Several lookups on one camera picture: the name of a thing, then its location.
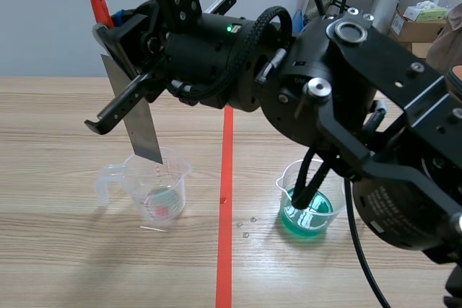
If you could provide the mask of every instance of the red tape line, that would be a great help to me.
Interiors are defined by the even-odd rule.
[[[232,308],[232,145],[234,110],[225,108],[219,193],[216,308]]]

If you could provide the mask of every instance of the measuring cup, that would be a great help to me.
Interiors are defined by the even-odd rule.
[[[178,216],[185,206],[184,178],[191,165],[172,149],[161,147],[160,152],[164,164],[132,155],[123,164],[103,167],[95,183],[99,205],[109,203],[108,183],[119,182],[146,220]]]
[[[322,163],[323,161],[318,159],[311,161],[307,181],[314,176]],[[344,210],[343,178],[330,170],[308,208],[301,211],[292,207],[292,194],[301,165],[302,160],[291,163],[276,181],[276,186],[282,192],[279,212],[289,230],[312,237],[325,232],[330,223]]]

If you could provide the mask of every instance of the wooden table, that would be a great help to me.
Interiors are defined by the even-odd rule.
[[[132,153],[123,126],[97,136],[83,124],[110,99],[104,78],[0,78],[0,307],[214,307],[223,113],[166,94],[151,106],[161,145],[193,165],[183,215],[156,232],[117,185],[97,207],[98,169]],[[261,112],[235,112],[233,306],[378,307],[345,213],[314,242],[277,218],[274,181],[304,153]],[[391,305],[441,307],[452,266],[357,222]]]

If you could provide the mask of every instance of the robotic arm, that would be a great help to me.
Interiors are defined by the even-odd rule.
[[[199,0],[151,0],[113,16],[116,27],[97,28],[131,83],[98,122],[85,122],[89,128],[111,131],[137,102],[154,102],[165,89],[190,106],[261,107],[275,129],[310,147],[295,208],[308,207],[332,169],[353,182],[357,210],[379,238],[461,265],[462,108],[444,76],[358,9],[321,16],[293,35],[280,6],[256,21],[224,16],[235,2],[217,0],[203,12]],[[384,132],[376,131],[385,114],[377,90],[403,110]],[[314,153],[325,164],[305,187]],[[452,303],[461,282],[456,267],[447,285]]]

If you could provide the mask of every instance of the person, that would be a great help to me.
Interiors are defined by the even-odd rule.
[[[446,75],[448,89],[462,102],[462,4],[448,13],[448,23],[430,46],[427,64]]]

